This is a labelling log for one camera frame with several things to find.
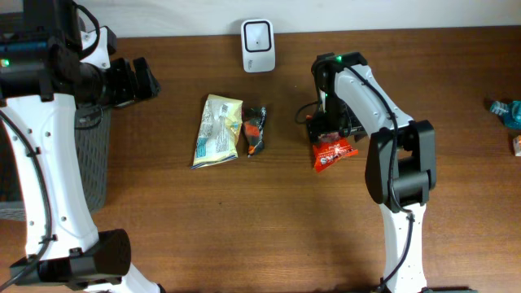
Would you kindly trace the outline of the orange snack bag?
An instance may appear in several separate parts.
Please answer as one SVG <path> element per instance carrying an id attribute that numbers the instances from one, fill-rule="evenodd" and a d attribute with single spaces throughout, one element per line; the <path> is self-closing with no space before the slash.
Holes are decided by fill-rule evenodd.
<path id="1" fill-rule="evenodd" d="M 358 149 L 355 149 L 347 139 L 340 138 L 333 142 L 319 142 L 313 145 L 313 154 L 314 170 L 320 173 L 344 157 L 357 155 Z"/>

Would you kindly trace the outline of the black silver snack packet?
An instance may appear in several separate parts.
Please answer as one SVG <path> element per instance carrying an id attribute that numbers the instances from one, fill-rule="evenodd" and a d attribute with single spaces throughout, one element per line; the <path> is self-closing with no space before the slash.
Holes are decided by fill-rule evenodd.
<path id="1" fill-rule="evenodd" d="M 243 133 L 247 139 L 247 156 L 252 157 L 264 150 L 264 128 L 267 118 L 265 107 L 243 110 Z"/>

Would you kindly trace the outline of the yellow white wipes pack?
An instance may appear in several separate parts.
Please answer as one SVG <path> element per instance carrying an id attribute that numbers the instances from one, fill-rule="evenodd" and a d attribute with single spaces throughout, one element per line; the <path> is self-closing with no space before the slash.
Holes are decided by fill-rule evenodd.
<path id="1" fill-rule="evenodd" d="M 238 158 L 243 101 L 210 94 L 204 104 L 192 169 Z"/>

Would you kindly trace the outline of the blue mouthwash bottle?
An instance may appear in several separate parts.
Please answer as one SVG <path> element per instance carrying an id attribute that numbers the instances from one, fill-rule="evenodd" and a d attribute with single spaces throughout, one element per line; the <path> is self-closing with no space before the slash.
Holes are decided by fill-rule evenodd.
<path id="1" fill-rule="evenodd" d="M 520 130 L 520 101 L 511 103 L 495 101 L 489 111 L 499 116 L 507 128 Z"/>

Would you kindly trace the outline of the orange tissue pack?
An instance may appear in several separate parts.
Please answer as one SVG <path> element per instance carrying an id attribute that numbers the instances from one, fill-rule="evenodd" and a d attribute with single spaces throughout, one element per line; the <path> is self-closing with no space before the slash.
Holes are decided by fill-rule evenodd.
<path id="1" fill-rule="evenodd" d="M 515 156 L 521 156 L 521 136 L 518 135 L 512 139 L 513 153 Z"/>

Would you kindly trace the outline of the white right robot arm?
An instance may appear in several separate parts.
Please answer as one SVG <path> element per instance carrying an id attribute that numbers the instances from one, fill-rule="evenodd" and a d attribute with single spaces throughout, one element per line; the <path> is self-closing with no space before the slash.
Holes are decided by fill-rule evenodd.
<path id="1" fill-rule="evenodd" d="M 317 111 L 309 139 L 367 137 L 365 180 L 383 218 L 386 264 L 377 292 L 425 292 L 422 222 L 436 185 L 435 130 L 404 113 L 359 52 L 319 55 L 311 67 Z"/>

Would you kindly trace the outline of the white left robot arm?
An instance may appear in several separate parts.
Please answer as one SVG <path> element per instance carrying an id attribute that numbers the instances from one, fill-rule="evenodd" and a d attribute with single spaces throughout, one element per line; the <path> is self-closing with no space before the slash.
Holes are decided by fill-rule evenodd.
<path id="1" fill-rule="evenodd" d="M 128 107 L 160 92 L 143 58 L 113 59 L 116 35 L 86 32 L 73 1 L 26 1 L 1 34 L 1 121 L 14 152 L 27 221 L 26 254 L 8 286 L 86 292 L 160 292 L 133 265 L 123 229 L 101 232 L 85 200 L 76 112 Z"/>

